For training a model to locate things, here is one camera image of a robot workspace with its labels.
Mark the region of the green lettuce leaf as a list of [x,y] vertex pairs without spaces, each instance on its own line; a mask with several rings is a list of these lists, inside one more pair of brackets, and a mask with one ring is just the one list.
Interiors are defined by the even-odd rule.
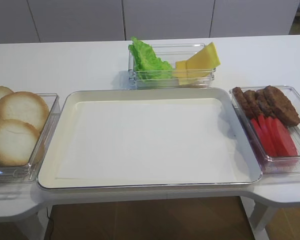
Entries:
[[141,80],[172,79],[174,68],[167,61],[156,55],[153,47],[136,37],[131,37],[132,44],[128,46],[134,57],[135,71]]

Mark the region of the yellow cheese slice lower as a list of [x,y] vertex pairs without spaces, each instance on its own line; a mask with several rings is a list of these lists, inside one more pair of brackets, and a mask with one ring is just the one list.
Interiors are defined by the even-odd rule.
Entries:
[[178,85],[189,85],[204,79],[210,74],[209,69],[187,69],[187,61],[177,61],[173,76],[178,79]]

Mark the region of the yellow cheese slice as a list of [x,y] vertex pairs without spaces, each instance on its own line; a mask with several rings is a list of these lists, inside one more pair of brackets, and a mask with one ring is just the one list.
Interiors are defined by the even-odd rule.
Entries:
[[206,45],[186,61],[188,70],[211,70],[221,64],[213,42]]
[[187,61],[177,61],[173,76],[178,79],[178,85],[189,85],[204,79],[210,74],[209,69],[187,69]]

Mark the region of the yellow cheese slice top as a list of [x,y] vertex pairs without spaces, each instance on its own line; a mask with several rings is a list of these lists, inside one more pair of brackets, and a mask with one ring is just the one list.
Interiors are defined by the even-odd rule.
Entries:
[[221,64],[213,42],[206,45],[186,61],[188,70],[211,70]]

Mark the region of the white serving tray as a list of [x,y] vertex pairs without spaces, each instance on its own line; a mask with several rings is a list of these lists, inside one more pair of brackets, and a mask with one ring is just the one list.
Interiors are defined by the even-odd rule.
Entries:
[[223,89],[71,93],[37,181],[45,189],[248,185],[262,170]]

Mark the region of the clear middle plastic container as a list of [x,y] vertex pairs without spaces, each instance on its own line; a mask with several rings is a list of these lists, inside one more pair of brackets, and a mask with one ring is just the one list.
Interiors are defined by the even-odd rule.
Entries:
[[158,89],[158,88],[208,88],[211,86],[215,76],[215,69],[209,69],[210,74],[196,81],[193,84],[179,85],[178,79],[173,76],[176,68],[176,62],[186,61],[206,45],[204,43],[179,43],[179,44],[153,44],[152,48],[157,57],[167,61],[173,67],[171,79],[150,79],[142,80],[135,71],[134,56],[129,53],[128,75],[129,84],[134,89]]

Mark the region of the clear plastic container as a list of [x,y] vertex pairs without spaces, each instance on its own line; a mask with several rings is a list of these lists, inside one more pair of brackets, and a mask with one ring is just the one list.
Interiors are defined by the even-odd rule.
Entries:
[[[257,91],[264,89],[265,87],[240,87],[243,93],[247,90]],[[292,105],[296,109],[300,117],[300,95],[298,92],[291,86],[273,86],[280,89],[285,96],[291,101]],[[234,110],[241,122],[243,129],[246,132],[249,143],[254,151],[254,154],[261,166],[262,172],[265,174],[278,174],[278,173],[300,173],[300,123],[294,127],[285,128],[289,131],[290,136],[295,144],[297,149],[297,156],[278,156],[277,150],[275,148],[276,157],[271,157],[266,154],[260,139],[251,124],[251,119],[247,118],[243,112],[241,106],[237,103],[237,100],[232,92],[232,89],[229,91]]]
[[56,93],[35,93],[47,104],[49,115],[27,164],[20,166],[0,166],[0,183],[31,182],[36,178],[53,133],[57,127],[61,108]]
[[128,75],[129,84],[134,89],[158,89],[158,88],[208,88],[211,86],[215,76],[215,69],[209,69],[210,74],[196,81],[193,84],[179,85],[178,79],[173,76],[176,68],[176,62],[186,61],[206,45],[204,43],[179,43],[179,44],[153,44],[152,48],[157,57],[167,61],[173,67],[171,79],[150,79],[142,80],[135,71],[134,56],[129,53]]

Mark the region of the brown meat patty back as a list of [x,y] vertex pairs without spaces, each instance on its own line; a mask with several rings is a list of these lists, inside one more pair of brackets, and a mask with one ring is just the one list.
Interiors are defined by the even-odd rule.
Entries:
[[237,101],[237,103],[241,106],[243,112],[245,113],[246,117],[248,119],[254,119],[255,115],[250,107],[250,105],[248,104],[243,91],[241,90],[240,87],[234,87],[232,89],[232,93]]

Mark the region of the brown meat patty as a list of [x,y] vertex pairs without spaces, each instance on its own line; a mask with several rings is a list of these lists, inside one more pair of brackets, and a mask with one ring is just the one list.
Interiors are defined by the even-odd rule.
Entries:
[[273,119],[277,117],[266,100],[264,89],[259,89],[255,92],[255,99],[259,108],[261,109],[261,111],[266,117],[272,117]]
[[256,92],[253,90],[247,90],[243,93],[247,103],[249,104],[254,116],[257,118],[260,115],[263,115],[263,111],[260,109],[257,100],[256,100]]
[[286,127],[296,127],[300,117],[291,101],[277,87],[268,85],[264,88],[265,98],[276,117]]
[[248,104],[243,91],[241,90],[240,87],[234,87],[232,89],[232,93],[237,101],[237,103],[241,106],[243,112],[245,113],[246,117],[248,119],[254,119],[255,115],[250,107],[250,105]]

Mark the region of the clear right plastic container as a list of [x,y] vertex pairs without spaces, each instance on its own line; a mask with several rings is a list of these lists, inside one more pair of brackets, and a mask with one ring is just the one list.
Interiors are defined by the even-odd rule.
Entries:
[[[247,90],[257,91],[264,89],[265,87],[240,87],[243,93]],[[291,86],[273,86],[280,89],[285,96],[291,101],[292,105],[296,109],[300,117],[300,95],[298,92]],[[297,149],[297,156],[278,156],[277,150],[275,148],[276,157],[271,157],[266,154],[260,139],[251,124],[251,119],[247,118],[243,112],[241,106],[237,103],[237,100],[232,92],[232,89],[229,91],[234,110],[241,122],[243,129],[246,132],[249,143],[254,151],[254,154],[261,166],[262,172],[265,174],[278,174],[278,173],[300,173],[300,123],[294,127],[285,128],[289,131],[290,136],[295,144]]]

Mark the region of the brown meat patty front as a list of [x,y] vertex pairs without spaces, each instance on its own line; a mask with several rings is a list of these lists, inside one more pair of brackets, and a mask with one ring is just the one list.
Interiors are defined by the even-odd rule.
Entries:
[[286,127],[296,127],[300,117],[291,101],[277,87],[268,85],[264,88],[265,98],[276,117]]

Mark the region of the clear left plastic container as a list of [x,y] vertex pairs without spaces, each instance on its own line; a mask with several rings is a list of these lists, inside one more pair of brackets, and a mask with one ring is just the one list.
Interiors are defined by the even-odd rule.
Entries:
[[36,178],[53,133],[57,127],[61,108],[56,93],[35,93],[47,104],[49,115],[27,164],[20,166],[0,166],[0,183],[31,182]]

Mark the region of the red tomato slice front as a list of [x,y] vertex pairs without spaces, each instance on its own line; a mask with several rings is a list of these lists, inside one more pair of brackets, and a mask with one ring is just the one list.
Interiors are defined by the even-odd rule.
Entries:
[[289,131],[277,118],[272,121],[271,130],[279,157],[293,157],[298,155],[297,148]]

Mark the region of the bun slice front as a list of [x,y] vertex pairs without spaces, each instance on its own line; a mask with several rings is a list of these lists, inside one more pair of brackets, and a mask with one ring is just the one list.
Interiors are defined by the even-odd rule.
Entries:
[[0,166],[24,166],[33,153],[40,132],[16,119],[0,120]]

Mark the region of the white table leg right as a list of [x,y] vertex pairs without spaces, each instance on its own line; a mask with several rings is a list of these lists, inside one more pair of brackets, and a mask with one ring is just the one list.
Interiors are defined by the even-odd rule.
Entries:
[[277,207],[267,206],[252,199],[242,200],[248,222],[255,240],[269,240],[266,231],[267,224],[279,210]]

